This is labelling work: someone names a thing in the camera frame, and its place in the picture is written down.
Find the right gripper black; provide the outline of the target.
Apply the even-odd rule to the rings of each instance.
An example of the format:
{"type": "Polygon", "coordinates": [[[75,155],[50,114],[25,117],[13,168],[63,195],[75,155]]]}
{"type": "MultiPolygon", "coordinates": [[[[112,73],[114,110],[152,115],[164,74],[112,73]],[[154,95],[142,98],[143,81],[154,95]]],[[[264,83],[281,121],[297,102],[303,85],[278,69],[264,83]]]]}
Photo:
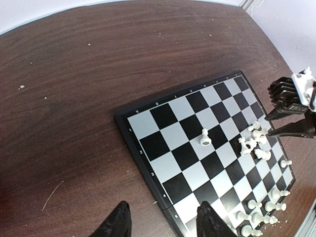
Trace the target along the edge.
{"type": "Polygon", "coordinates": [[[265,120],[272,121],[285,118],[291,115],[300,115],[305,113],[306,120],[289,123],[283,127],[268,132],[270,137],[300,137],[314,138],[316,136],[316,82],[313,82],[313,91],[309,107],[290,103],[278,104],[265,117],[265,120]]]}

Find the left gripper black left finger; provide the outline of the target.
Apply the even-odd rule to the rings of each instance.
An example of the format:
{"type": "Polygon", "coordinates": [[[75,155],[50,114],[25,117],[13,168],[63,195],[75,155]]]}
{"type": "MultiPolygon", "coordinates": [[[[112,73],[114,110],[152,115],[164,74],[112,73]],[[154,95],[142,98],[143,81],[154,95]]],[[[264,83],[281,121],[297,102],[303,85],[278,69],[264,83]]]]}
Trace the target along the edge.
{"type": "Polygon", "coordinates": [[[131,237],[132,220],[129,204],[121,201],[91,237],[131,237]]]}

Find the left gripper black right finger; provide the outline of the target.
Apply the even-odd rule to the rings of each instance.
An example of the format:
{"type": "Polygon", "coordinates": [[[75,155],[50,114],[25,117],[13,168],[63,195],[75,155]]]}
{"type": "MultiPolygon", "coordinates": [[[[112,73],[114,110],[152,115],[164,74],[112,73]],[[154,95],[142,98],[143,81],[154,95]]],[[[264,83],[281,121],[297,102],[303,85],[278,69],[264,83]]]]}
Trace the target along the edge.
{"type": "Polygon", "coordinates": [[[236,237],[207,201],[197,208],[197,237],[236,237]]]}

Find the white chess pawn piece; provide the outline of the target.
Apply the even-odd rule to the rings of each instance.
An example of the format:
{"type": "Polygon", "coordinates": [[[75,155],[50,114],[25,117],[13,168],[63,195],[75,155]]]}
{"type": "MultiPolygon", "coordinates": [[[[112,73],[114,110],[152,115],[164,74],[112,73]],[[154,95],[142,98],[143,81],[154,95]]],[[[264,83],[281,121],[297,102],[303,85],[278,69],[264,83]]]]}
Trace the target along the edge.
{"type": "Polygon", "coordinates": [[[288,167],[288,166],[290,166],[290,165],[292,165],[293,164],[293,162],[291,161],[291,160],[282,160],[281,162],[280,162],[280,166],[282,167],[282,168],[286,168],[286,167],[288,167]]]}

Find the white chess bishop piece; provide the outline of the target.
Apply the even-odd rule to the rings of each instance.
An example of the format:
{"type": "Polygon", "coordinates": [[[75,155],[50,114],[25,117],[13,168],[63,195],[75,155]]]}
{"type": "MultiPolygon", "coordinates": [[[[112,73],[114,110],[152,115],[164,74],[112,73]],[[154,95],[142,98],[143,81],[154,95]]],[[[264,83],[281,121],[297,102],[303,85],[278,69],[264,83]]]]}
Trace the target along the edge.
{"type": "Polygon", "coordinates": [[[271,201],[268,201],[266,202],[265,204],[265,210],[267,212],[271,212],[272,210],[276,210],[276,211],[279,211],[279,210],[282,210],[282,211],[285,211],[287,208],[287,205],[286,203],[273,203],[271,201]]]}

